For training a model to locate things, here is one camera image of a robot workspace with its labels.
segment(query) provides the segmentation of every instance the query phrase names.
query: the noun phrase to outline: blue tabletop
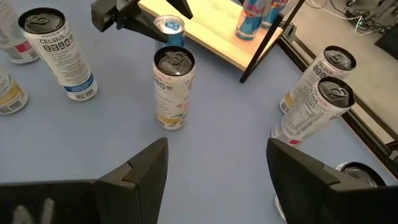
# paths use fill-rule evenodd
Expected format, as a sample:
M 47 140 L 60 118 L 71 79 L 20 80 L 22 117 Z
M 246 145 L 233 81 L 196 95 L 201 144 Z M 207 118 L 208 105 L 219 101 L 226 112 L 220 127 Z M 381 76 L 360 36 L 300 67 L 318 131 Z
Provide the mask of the blue tabletop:
M 0 116 L 0 181 L 98 178 L 167 136 L 169 173 L 159 223 L 283 223 L 266 142 L 282 117 L 279 100 L 301 74 L 288 56 L 275 46 L 241 84 L 242 71 L 188 40 L 197 62 L 190 113 L 182 129 L 166 131 L 155 120 L 154 40 L 115 27 L 100 33 L 91 24 L 90 3 L 12 2 L 19 14 L 39 6 L 66 14 L 99 92 L 90 101 L 69 100 L 43 61 L 13 65 L 1 53 L 2 67 L 30 100 L 20 112 Z M 396 183 L 342 119 L 300 148 L 331 166 L 363 162 Z

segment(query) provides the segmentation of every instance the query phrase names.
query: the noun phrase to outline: wooden shelf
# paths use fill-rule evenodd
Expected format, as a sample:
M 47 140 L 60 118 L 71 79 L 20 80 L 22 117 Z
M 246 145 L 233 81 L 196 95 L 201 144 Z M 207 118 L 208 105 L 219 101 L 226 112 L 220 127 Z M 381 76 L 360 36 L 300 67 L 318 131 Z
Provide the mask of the wooden shelf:
M 188 0 L 188 3 L 193 13 L 191 20 L 181 15 L 166 0 L 139 1 L 141 9 L 153 16 L 171 14 L 180 17 L 185 23 L 187 37 L 245 71 L 267 29 L 260 28 L 254 40 L 242 40 L 235 35 L 241 6 L 231 0 Z M 282 32 L 278 27 L 261 55 L 271 49 Z

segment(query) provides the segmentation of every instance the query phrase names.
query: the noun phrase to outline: floor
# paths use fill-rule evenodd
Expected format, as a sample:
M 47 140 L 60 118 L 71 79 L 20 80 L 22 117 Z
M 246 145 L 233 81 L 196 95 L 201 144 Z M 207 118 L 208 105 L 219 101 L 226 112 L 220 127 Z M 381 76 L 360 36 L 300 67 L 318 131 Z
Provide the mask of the floor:
M 341 15 L 333 9 L 329 0 L 314 0 L 319 6 Z M 335 6 L 345 11 L 345 0 L 332 0 Z M 377 0 L 359 0 L 358 9 L 373 9 Z M 373 33 L 356 37 L 349 22 L 314 9 L 306 4 L 298 11 L 293 21 L 296 36 L 316 55 L 328 45 L 340 46 L 351 52 L 358 66 L 346 79 L 356 94 L 369 105 L 395 132 L 398 133 L 398 61 L 374 45 L 381 34 Z

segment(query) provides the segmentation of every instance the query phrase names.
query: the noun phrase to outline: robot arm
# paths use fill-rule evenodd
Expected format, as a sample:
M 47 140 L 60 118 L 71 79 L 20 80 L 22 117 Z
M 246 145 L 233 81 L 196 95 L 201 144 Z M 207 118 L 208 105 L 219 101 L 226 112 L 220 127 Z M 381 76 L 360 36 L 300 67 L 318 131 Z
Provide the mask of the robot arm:
M 129 29 L 166 43 L 168 37 L 148 19 L 138 6 L 140 0 L 96 0 L 91 4 L 91 20 L 101 32 L 116 23 L 117 29 Z M 193 17 L 187 0 L 166 0 L 188 19 Z

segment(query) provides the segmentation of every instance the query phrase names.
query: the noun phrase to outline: can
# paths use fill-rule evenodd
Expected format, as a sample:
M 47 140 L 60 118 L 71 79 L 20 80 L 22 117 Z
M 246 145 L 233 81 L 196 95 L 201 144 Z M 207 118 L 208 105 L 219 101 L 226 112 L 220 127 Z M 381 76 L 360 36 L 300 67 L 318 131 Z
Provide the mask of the can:
M 195 59 L 185 48 L 164 47 L 155 53 L 153 69 L 157 121 L 168 130 L 181 128 L 188 114 Z
M 154 24 L 160 31 L 169 36 L 169 41 L 166 44 L 156 40 L 156 51 L 167 46 L 184 47 L 185 24 L 181 18 L 173 15 L 158 16 Z
M 289 0 L 273 0 L 271 2 L 271 9 L 264 16 L 261 22 L 261 27 L 270 28 L 272 23 L 275 21 L 276 17 L 278 16 L 279 12 L 286 6 L 288 1 Z
M 296 146 L 354 103 L 353 90 L 345 82 L 335 77 L 322 78 L 283 116 L 271 136 Z
M 70 99 L 84 101 L 95 95 L 97 83 L 62 12 L 31 9 L 19 17 L 18 23 Z
M 321 78 L 331 76 L 343 80 L 355 67 L 356 60 L 347 50 L 337 46 L 328 46 L 304 71 L 293 88 L 286 93 L 279 103 L 280 109 L 283 113 L 288 112 Z
M 22 109 L 28 94 L 18 83 L 0 68 L 0 114 L 11 114 Z
M 381 176 L 369 166 L 360 162 L 345 162 L 336 167 L 336 170 L 349 175 L 355 179 L 363 181 L 372 187 L 386 186 Z M 280 206 L 278 196 L 275 195 L 275 206 L 280 217 L 286 222 L 285 214 Z
M 252 40 L 260 28 L 262 18 L 271 9 L 272 0 L 245 0 L 236 25 L 236 35 L 243 40 Z
M 18 15 L 8 0 L 0 0 L 0 48 L 12 63 L 22 64 L 37 60 L 35 49 L 21 34 L 17 24 Z

